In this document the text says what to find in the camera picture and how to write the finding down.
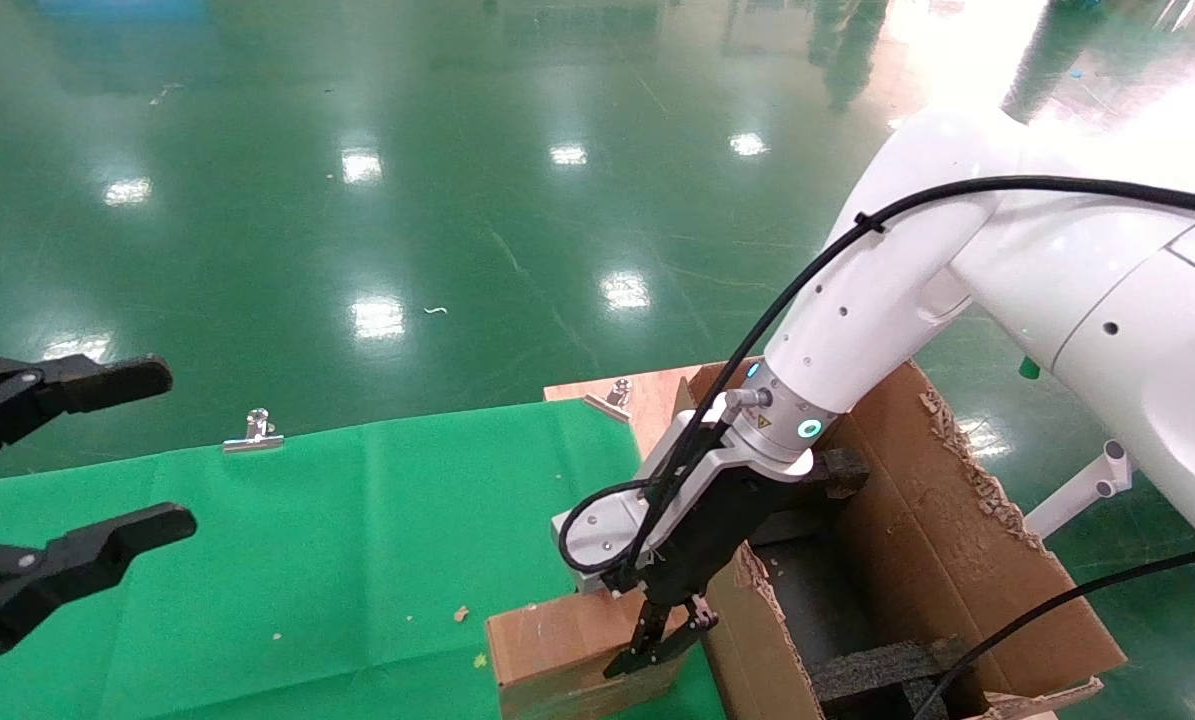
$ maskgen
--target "green cloth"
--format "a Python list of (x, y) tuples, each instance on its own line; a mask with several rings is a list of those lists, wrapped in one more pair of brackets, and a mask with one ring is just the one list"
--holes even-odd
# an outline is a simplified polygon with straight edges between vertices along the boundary
[[(200, 523), (0, 657), (0, 716), (495, 719), (484, 621), (574, 591), (549, 519), (637, 464), (626, 425), (572, 401), (0, 480), (0, 543), (155, 501)], [(620, 716), (721, 720), (701, 648)]]

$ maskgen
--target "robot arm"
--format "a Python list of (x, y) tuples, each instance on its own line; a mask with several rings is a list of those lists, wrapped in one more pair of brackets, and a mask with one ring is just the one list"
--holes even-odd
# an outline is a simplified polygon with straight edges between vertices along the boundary
[[(872, 160), (833, 236), (857, 211), (924, 187), (1038, 173), (1077, 174), (1004, 113), (925, 110)], [(1195, 211), (986, 192), (905, 214), (827, 265), (772, 333), (743, 393), (719, 396), (707, 413), (712, 445), (649, 533), (637, 577), (577, 571), (580, 589), (641, 584), (649, 607), (687, 605), (705, 623), (694, 609), (707, 579), (813, 468), (822, 430), (972, 302), (1077, 393), (1195, 525)], [(674, 421), (638, 478), (660, 470), (688, 419)], [(629, 547), (646, 504), (626, 491), (588, 512), (564, 547), (593, 566)], [(556, 537), (564, 518), (553, 519)], [(632, 660), (621, 656), (607, 673)]]

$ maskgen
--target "cardboard flap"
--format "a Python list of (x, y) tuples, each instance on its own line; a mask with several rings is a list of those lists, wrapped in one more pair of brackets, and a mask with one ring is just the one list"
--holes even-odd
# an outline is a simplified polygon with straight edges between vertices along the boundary
[(1043, 697), (1016, 697), (1009, 694), (989, 693), (987, 699), (993, 703), (993, 710), (983, 715), (983, 720), (1021, 720), (1037, 716), (1042, 712), (1061, 710), (1064, 707), (1093, 697), (1104, 689), (1099, 678), (1086, 679), (1085, 684), (1070, 688), (1067, 691), (1048, 694)]
[(764, 571), (744, 543), (707, 584), (713, 607), (725, 608), (704, 641), (722, 706), (735, 720), (819, 720), (825, 713)]
[[(838, 421), (833, 445), (862, 451), (872, 469), (840, 529), (888, 641), (957, 635), (976, 644), (1073, 581), (1021, 531), (1018, 507), (1004, 496), (985, 501), (983, 493), (1000, 488), (986, 487), (989, 475), (954, 450), (962, 438), (932, 432), (932, 396), (921, 370), (903, 364)], [(1090, 604), (1078, 599), (1005, 639), (976, 673), (989, 691), (1031, 697), (1122, 661)]]

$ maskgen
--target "metal binder clip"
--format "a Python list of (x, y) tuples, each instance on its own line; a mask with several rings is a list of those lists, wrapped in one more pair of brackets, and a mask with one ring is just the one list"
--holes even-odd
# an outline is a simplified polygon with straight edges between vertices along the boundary
[(276, 432), (276, 425), (272, 425), (268, 420), (268, 411), (263, 410), (263, 407), (257, 407), (257, 410), (251, 410), (246, 414), (245, 439), (223, 441), (223, 451), (249, 453), (251, 450), (268, 450), (268, 448), (282, 447), (286, 437), (277, 436)]
[(629, 406), (629, 396), (633, 393), (633, 382), (629, 379), (618, 379), (614, 384), (611, 386), (609, 392), (606, 393), (606, 399), (588, 393), (584, 395), (584, 402), (601, 410), (602, 413), (611, 416), (621, 423), (629, 423), (633, 417), (625, 410)]

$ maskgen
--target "metal bracket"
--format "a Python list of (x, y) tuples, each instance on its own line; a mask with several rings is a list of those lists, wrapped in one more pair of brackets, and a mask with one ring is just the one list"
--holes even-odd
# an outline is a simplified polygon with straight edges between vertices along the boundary
[(268, 420), (268, 411), (263, 407), (257, 407), (257, 410), (251, 410), (246, 414), (246, 437), (244, 439), (226, 439), (223, 441), (223, 451), (232, 453), (249, 453), (251, 450), (271, 450), (275, 447), (282, 447), (286, 443), (284, 436), (278, 436), (277, 425), (272, 425)]
[(1023, 524), (1036, 533), (1037, 537), (1048, 539), (1095, 503), (1130, 490), (1132, 473), (1135, 473), (1135, 468), (1126, 456), (1126, 448), (1110, 439), (1104, 443), (1104, 451), (1096, 460), (1050, 493), (1041, 505), (1032, 507)]
[(615, 420), (629, 423), (633, 420), (633, 417), (624, 407), (629, 406), (629, 396), (632, 393), (633, 381), (630, 381), (630, 379), (618, 379), (611, 386), (609, 393), (606, 393), (606, 398), (588, 393), (588, 395), (584, 395), (584, 402), (592, 407), (596, 407), (596, 410), (601, 410), (602, 413), (611, 416)]

